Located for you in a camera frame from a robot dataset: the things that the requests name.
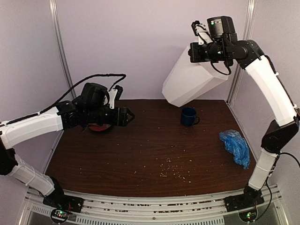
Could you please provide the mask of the white faceted trash bin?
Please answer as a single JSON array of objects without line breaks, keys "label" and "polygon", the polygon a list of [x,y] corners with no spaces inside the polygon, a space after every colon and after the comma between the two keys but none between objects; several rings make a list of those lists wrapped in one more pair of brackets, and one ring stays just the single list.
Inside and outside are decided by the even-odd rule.
[{"label": "white faceted trash bin", "polygon": [[168,103],[181,107],[228,80],[215,71],[209,62],[192,63],[186,47],[162,86]]}]

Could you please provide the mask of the blue plastic trash bag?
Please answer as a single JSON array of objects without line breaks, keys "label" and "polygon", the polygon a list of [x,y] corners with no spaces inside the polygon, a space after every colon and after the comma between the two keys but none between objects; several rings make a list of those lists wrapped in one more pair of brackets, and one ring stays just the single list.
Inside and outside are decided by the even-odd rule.
[{"label": "blue plastic trash bag", "polygon": [[245,138],[236,130],[219,133],[219,139],[224,143],[225,150],[233,155],[236,164],[248,169],[250,166],[250,150]]}]

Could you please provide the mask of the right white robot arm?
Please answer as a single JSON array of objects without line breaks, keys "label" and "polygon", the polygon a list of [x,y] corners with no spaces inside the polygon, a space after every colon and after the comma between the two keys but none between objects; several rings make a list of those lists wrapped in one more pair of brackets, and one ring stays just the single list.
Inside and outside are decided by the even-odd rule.
[{"label": "right white robot arm", "polygon": [[199,39],[190,44],[190,61],[211,64],[222,61],[227,69],[237,61],[256,82],[275,116],[262,138],[261,155],[243,194],[225,199],[226,203],[238,202],[250,207],[261,197],[261,188],[272,174],[281,150],[298,133],[300,110],[279,79],[269,56],[255,41],[238,40],[231,17],[212,17],[207,23],[207,27],[199,21],[191,24]]}]

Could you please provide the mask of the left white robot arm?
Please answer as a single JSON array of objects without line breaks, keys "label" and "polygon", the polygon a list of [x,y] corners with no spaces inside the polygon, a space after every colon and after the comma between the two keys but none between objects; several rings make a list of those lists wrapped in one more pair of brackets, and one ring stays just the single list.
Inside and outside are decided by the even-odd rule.
[{"label": "left white robot arm", "polygon": [[107,89],[96,83],[86,83],[80,96],[73,101],[58,101],[45,112],[4,121],[0,124],[0,173],[36,189],[57,208],[67,204],[67,197],[58,181],[24,162],[14,146],[51,132],[77,126],[112,125],[125,127],[135,115],[125,107],[116,107],[123,92],[121,86]]}]

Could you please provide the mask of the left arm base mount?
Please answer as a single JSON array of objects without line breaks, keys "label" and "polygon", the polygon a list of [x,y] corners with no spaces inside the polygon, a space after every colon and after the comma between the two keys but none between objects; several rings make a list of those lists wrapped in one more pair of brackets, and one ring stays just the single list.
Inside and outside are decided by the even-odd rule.
[{"label": "left arm base mount", "polygon": [[55,202],[49,196],[43,197],[43,204],[53,207],[50,219],[56,224],[65,223],[74,213],[80,213],[83,208],[84,199],[80,197],[65,195],[60,203]]}]

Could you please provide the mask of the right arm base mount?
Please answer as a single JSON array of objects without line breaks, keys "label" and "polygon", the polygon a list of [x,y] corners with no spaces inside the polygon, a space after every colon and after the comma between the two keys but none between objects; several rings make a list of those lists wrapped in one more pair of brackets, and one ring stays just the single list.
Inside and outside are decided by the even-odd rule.
[{"label": "right arm base mount", "polygon": [[262,196],[253,198],[245,194],[233,195],[224,199],[227,212],[238,211],[239,218],[246,223],[255,221],[258,218],[257,206],[264,202]]}]

